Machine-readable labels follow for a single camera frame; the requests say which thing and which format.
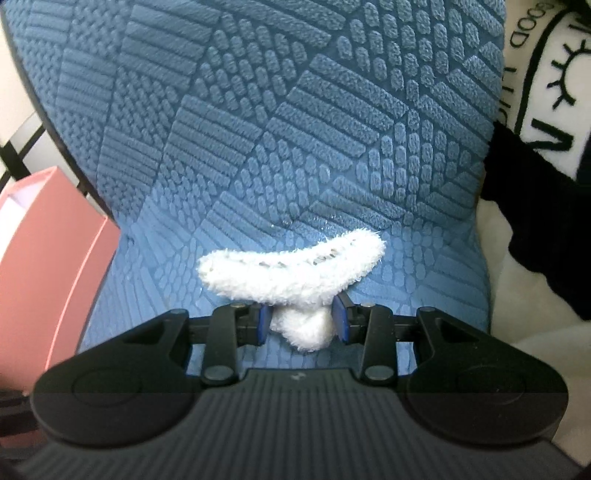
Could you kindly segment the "blue textured sofa cover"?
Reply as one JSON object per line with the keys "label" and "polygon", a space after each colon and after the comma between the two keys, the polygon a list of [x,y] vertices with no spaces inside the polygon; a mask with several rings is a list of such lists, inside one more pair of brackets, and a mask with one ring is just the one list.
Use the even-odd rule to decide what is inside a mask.
{"label": "blue textured sofa cover", "polygon": [[169,309],[211,313],[217,249],[356,228],[349,289],[490,327],[476,203],[501,90],[502,1],[6,1],[50,130],[118,224],[79,349]]}

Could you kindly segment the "patterned fleece blanket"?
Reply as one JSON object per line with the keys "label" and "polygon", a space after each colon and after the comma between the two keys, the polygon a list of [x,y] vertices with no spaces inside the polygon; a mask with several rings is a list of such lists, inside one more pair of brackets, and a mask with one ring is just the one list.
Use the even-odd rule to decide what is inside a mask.
{"label": "patterned fleece blanket", "polygon": [[492,334],[547,362],[569,405],[555,442],[590,460],[590,5],[507,5],[498,125],[477,225]]}

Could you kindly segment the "pink cardboard box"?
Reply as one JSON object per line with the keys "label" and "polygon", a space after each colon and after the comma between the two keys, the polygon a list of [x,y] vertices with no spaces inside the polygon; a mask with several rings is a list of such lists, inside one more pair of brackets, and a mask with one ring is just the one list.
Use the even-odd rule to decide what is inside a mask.
{"label": "pink cardboard box", "polygon": [[76,353],[119,236],[57,166],[2,192],[2,448],[39,442],[28,395]]}

